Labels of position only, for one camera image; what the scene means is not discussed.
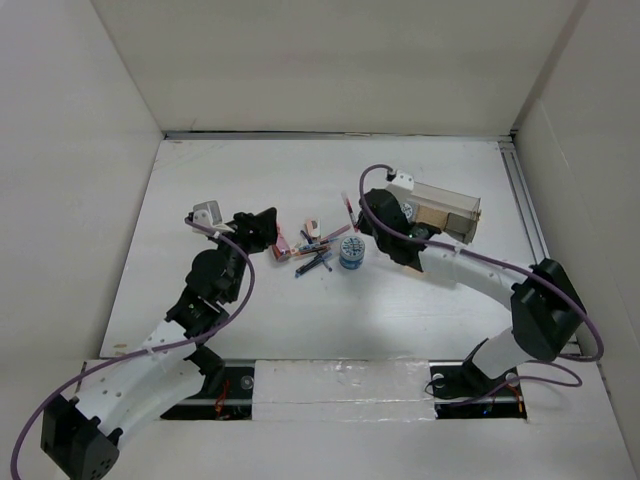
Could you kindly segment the blue round tape tin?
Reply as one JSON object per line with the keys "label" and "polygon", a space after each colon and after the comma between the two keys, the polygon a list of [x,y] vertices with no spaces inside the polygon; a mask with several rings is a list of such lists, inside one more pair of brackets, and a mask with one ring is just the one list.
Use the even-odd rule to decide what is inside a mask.
{"label": "blue round tape tin", "polygon": [[366,245],[358,236],[345,237],[339,246],[339,263],[348,270],[360,268],[364,256]]}

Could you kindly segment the clear desk organizer box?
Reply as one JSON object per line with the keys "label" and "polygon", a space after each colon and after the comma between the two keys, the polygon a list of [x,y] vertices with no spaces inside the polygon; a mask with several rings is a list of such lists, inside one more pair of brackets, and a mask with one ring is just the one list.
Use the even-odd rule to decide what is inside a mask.
{"label": "clear desk organizer box", "polygon": [[481,214],[480,198],[416,182],[400,206],[404,202],[419,206],[414,223],[435,227],[463,244],[473,241]]}

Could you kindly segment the blue capped pen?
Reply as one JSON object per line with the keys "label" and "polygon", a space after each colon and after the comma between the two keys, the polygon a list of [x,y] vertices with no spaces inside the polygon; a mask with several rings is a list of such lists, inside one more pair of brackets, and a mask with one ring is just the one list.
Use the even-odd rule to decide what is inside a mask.
{"label": "blue capped pen", "polygon": [[301,246],[300,248],[297,249],[296,253],[297,254],[303,254],[304,252],[307,252],[307,251],[314,251],[314,250],[317,250],[317,249],[326,248],[328,245],[331,245],[336,241],[337,241],[337,239],[334,238],[332,240],[328,240],[328,241],[324,241],[324,242],[318,241],[318,242],[314,242],[314,243],[311,243],[311,244],[308,244],[308,245],[303,245],[303,246]]}

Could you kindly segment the dark blue pen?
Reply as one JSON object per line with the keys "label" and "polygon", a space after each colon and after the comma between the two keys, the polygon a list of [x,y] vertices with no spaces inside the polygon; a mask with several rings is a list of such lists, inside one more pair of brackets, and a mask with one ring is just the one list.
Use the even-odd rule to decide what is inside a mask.
{"label": "dark blue pen", "polygon": [[307,272],[311,271],[317,266],[325,264],[326,261],[331,257],[331,255],[332,252],[330,250],[318,253],[314,258],[303,264],[295,271],[295,277],[299,278],[300,276],[305,275]]}

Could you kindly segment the pink highlighter pen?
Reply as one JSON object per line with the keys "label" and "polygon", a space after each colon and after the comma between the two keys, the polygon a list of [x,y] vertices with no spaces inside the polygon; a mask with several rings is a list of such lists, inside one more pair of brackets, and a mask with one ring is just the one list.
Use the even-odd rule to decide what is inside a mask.
{"label": "pink highlighter pen", "polygon": [[350,229],[351,229],[351,225],[344,225],[344,226],[338,228],[337,230],[331,232],[330,234],[326,235],[325,237],[322,237],[320,239],[320,241],[324,242],[324,241],[332,240],[332,239],[337,238],[340,235],[348,232]]}

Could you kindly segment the orange capped pen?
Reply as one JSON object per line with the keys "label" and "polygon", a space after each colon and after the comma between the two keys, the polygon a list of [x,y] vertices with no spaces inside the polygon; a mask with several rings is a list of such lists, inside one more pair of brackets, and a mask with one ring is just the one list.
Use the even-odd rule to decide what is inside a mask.
{"label": "orange capped pen", "polygon": [[334,242],[335,242],[334,239],[327,239],[324,241],[318,241],[311,244],[302,245],[300,247],[295,247],[291,250],[291,255],[303,256],[310,253],[315,253],[315,252],[323,251],[326,249],[330,249]]}

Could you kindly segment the red gel pen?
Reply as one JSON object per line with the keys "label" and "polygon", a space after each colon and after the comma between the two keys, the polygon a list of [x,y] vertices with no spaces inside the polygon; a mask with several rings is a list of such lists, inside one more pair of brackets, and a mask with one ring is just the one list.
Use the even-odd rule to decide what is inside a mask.
{"label": "red gel pen", "polygon": [[345,205],[345,208],[347,210],[347,213],[348,213],[349,219],[351,221],[353,230],[356,233],[359,233],[360,230],[358,228],[358,218],[357,218],[357,216],[356,216],[356,214],[354,212],[352,203],[351,203],[351,201],[349,199],[349,196],[348,196],[347,192],[346,191],[342,191],[341,192],[341,197],[342,197],[343,203]]}

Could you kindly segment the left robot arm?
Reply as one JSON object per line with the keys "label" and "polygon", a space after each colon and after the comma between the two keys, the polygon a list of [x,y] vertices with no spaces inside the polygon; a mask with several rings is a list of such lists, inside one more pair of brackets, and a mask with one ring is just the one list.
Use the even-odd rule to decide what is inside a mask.
{"label": "left robot arm", "polygon": [[206,345],[244,308],[243,278],[253,277],[250,255],[276,243],[277,210],[239,212],[229,222],[201,210],[185,222],[214,242],[197,254],[176,304],[136,352],[103,363],[106,372],[73,398],[56,394],[44,407],[41,448],[71,479],[102,479],[124,443],[181,400],[212,396],[222,387],[225,363]]}

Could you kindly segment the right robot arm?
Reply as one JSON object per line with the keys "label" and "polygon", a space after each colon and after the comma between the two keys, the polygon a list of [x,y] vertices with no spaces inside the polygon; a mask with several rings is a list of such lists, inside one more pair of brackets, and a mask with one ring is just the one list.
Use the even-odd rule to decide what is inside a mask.
{"label": "right robot arm", "polygon": [[553,362],[583,324],[584,307],[558,262],[545,258],[525,268],[446,246],[434,239],[438,228],[409,221],[387,189],[370,190],[359,204],[358,229],[393,262],[462,284],[511,315],[508,328],[483,339],[453,373],[437,382],[445,397],[485,394],[524,363]]}

